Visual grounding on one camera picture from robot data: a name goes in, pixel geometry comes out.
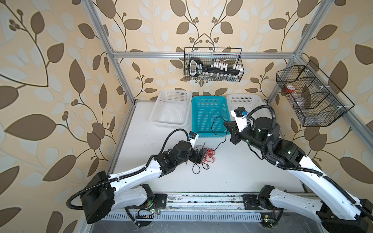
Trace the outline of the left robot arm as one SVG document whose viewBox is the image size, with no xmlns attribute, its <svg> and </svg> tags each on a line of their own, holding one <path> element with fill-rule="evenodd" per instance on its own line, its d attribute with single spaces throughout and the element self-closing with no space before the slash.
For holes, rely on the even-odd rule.
<svg viewBox="0 0 373 233">
<path fill-rule="evenodd" d="M 185 133 L 186 140 L 179 141 L 171 149 L 162 148 L 158 154 L 151 155 L 146 164 L 121 173 L 97 173 L 84 189 L 68 198 L 67 208 L 82 210 L 87 224 L 93 224 L 115 209 L 150 207 L 155 195 L 148 182 L 174 172 L 187 161 L 201 163 L 205 155 L 194 149 L 197 133 L 180 131 Z"/>
</svg>

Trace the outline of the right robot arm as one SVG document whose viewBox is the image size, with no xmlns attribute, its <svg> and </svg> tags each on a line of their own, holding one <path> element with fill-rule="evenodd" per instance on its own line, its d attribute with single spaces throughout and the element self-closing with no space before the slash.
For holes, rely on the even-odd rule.
<svg viewBox="0 0 373 233">
<path fill-rule="evenodd" d="M 329 233 L 366 233 L 373 218 L 373 204 L 345 191 L 327 176 L 295 143 L 281 139 L 275 111 L 260 105 L 252 111 L 238 107 L 230 112 L 234 121 L 224 122 L 233 144 L 245 142 L 260 150 L 261 157 L 274 167 L 287 171 L 313 191 L 318 199 L 307 199 L 265 185 L 257 195 L 262 209 L 286 209 L 322 225 Z"/>
</svg>

